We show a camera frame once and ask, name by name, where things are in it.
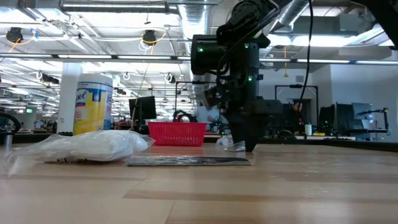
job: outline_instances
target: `bottle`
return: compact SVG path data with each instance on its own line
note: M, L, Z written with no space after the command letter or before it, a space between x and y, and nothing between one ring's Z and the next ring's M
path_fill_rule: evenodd
M215 122L214 122L214 126L213 126L213 133L218 134L219 131L220 131L220 119L217 116L215 119Z
M310 123L305 125L305 134L307 136L311 136L312 135L312 125Z

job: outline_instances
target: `white column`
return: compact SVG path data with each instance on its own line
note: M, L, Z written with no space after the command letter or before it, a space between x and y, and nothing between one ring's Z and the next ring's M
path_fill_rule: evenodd
M32 110L31 113L25 114L24 129L35 129L34 122L37 120L37 108L27 107L26 110Z
M57 133L73 132L77 80L82 73L81 63L63 63Z

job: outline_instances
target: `wooden table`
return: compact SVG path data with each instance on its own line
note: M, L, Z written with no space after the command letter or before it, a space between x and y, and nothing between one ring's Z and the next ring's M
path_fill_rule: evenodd
M213 146L152 147L143 154L212 154ZM236 156L248 157L253 166L124 167L122 163L20 161L8 176L1 159L0 220L40 224L398 223L398 154L261 145L254 154Z

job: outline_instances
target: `red plastic basket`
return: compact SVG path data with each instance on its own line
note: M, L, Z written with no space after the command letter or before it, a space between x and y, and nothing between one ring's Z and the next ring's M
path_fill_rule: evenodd
M156 146L201 146L206 123L148 122Z

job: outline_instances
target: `clear plastic piece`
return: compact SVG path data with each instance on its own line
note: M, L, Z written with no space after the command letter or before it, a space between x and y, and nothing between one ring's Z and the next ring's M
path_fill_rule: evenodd
M228 152L243 152L246 151L244 141L234 144L232 135L223 136L219 138L216 143L218 149L223 149Z
M109 162L124 159L153 145L154 140L134 131L94 131L77 136L53 134L49 138L11 153L42 162Z

